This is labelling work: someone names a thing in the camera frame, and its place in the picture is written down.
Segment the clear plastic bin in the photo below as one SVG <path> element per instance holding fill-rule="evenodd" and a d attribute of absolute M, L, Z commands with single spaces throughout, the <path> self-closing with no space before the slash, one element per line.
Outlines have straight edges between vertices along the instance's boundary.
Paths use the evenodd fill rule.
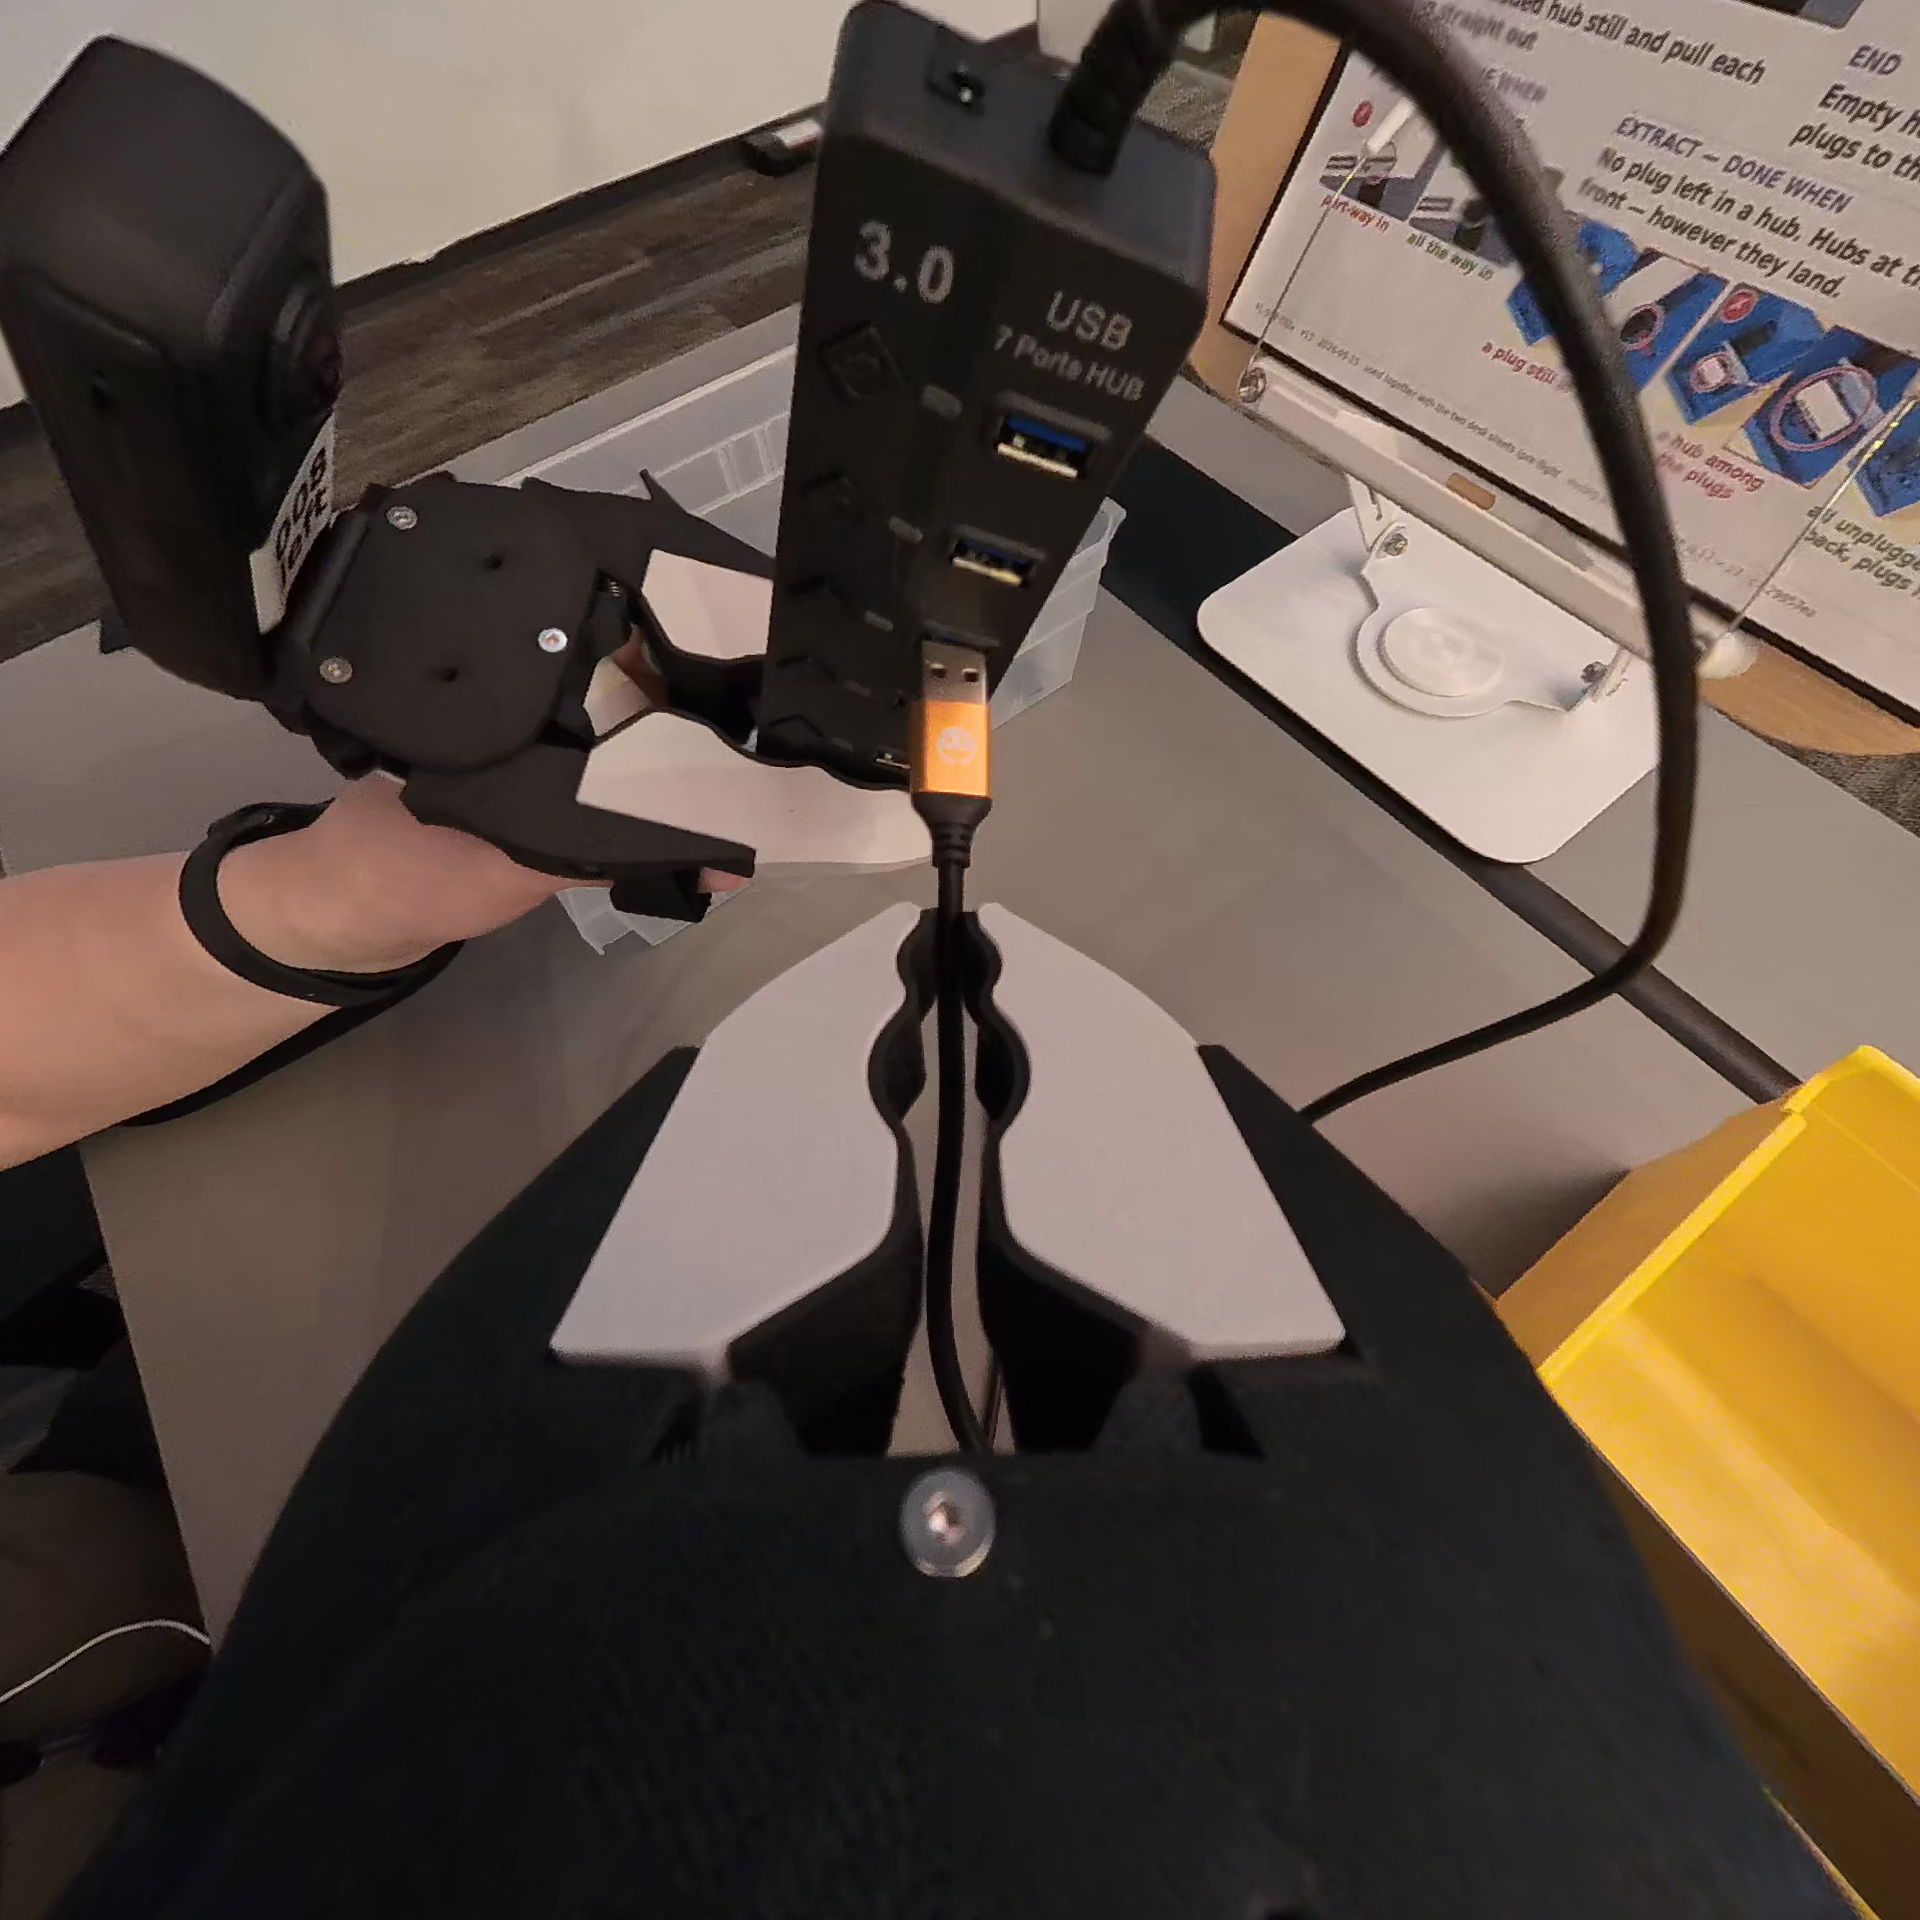
<path fill-rule="evenodd" d="M 660 406 L 625 421 L 617 421 L 620 392 L 634 403 L 641 386 L 625 383 L 499 441 L 480 470 L 499 482 L 534 475 L 570 494 L 641 494 L 645 475 L 660 475 L 670 507 L 727 526 L 739 545 L 754 545 L 768 557 L 781 510 L 798 340 L 739 359 L 685 392 L 668 392 Z M 993 683 L 993 725 L 1015 725 L 1024 708 L 1074 683 L 1118 526 L 1123 507 L 1108 499 L 1050 606 L 1037 614 L 1037 631 Z"/>

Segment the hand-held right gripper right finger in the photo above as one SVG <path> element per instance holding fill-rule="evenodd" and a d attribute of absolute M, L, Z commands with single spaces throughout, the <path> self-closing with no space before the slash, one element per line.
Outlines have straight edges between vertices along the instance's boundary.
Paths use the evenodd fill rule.
<path fill-rule="evenodd" d="M 1342 1345 L 1180 1014 L 1011 903 L 976 909 L 967 1014 L 976 1307 L 1024 1451 L 1095 1445 L 1129 1376 Z"/>

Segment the person's left hand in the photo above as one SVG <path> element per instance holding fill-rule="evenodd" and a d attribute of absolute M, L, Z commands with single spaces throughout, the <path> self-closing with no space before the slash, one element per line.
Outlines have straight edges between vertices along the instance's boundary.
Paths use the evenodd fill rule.
<path fill-rule="evenodd" d="M 220 857 L 226 927 L 271 960 L 389 974 L 570 889 L 499 846 L 406 812 L 392 775 L 347 781 L 311 824 Z"/>

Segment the black wristband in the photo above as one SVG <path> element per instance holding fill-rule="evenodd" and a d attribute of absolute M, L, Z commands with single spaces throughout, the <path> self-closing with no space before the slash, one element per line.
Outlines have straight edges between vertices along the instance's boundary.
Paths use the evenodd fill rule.
<path fill-rule="evenodd" d="M 268 958 L 262 945 L 238 935 L 238 927 L 226 918 L 220 899 L 220 867 L 238 846 L 314 824 L 327 801 L 245 801 L 231 812 L 220 812 L 202 846 L 181 857 L 181 927 L 196 930 L 196 945 L 238 983 L 268 987 L 268 996 L 290 996 L 327 1014 L 363 1014 L 363 1011 L 389 1011 L 420 996 L 433 974 L 453 968 L 453 958 L 463 945 L 439 945 L 420 960 L 398 968 L 376 968 L 376 974 L 347 974 L 347 968 L 290 968 L 280 958 Z"/>

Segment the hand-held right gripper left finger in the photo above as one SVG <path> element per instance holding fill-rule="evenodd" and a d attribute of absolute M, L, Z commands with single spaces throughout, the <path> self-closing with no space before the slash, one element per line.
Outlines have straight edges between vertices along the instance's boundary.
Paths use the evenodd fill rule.
<path fill-rule="evenodd" d="M 550 1360 L 754 1385 L 809 1451 L 879 1451 L 923 1320 L 916 1093 L 923 909 L 888 903 L 692 1055 Z"/>

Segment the yellow plastic bin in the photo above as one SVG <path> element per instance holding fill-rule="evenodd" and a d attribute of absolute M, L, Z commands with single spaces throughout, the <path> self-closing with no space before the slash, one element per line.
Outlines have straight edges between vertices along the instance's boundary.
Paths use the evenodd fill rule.
<path fill-rule="evenodd" d="M 1915 1910 L 1920 1081 L 1856 1044 L 1627 1169 L 1500 1320 L 1790 1823 Z"/>

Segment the person's left forearm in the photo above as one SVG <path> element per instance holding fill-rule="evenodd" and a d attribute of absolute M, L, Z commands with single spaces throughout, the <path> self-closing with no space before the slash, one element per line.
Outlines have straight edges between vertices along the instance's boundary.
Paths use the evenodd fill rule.
<path fill-rule="evenodd" d="M 220 968 L 181 918 L 186 851 L 0 881 L 0 1161 L 226 1081 L 322 1011 Z"/>

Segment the black multi-port usb hub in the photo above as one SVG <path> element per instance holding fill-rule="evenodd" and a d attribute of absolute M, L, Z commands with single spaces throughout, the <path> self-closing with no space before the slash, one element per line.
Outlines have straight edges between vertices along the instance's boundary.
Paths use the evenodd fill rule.
<path fill-rule="evenodd" d="M 1217 163 L 1057 147 L 1065 76 L 909 8 L 833 44 L 754 756 L 904 788 L 923 649 L 993 689 L 1210 317 Z"/>

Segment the white metal document stand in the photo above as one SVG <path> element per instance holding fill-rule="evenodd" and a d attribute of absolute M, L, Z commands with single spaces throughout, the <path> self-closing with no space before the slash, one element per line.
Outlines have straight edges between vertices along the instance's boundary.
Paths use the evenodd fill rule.
<path fill-rule="evenodd" d="M 1660 756 L 1644 596 L 1510 244 L 1367 60 L 1220 323 L 1232 406 L 1354 499 L 1217 589 L 1202 649 L 1469 851 L 1557 851 Z"/>

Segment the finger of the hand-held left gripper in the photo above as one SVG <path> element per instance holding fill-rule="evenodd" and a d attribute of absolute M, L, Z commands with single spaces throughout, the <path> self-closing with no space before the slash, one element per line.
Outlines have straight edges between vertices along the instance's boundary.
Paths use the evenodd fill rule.
<path fill-rule="evenodd" d="M 574 801 L 747 846 L 754 875 L 904 875 L 930 857 L 930 824 L 904 788 L 766 760 L 681 708 L 641 708 L 611 732 Z"/>
<path fill-rule="evenodd" d="M 754 725 L 768 639 L 768 582 L 650 547 L 611 654 L 611 725 L 681 708 L 699 725 Z"/>

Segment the person's leg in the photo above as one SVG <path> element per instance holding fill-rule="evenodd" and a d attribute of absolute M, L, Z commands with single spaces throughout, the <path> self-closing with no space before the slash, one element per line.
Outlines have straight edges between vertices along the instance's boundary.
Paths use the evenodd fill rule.
<path fill-rule="evenodd" d="M 100 1475 L 0 1477 L 0 1775 L 141 1769 L 205 1680 L 167 1499 Z"/>

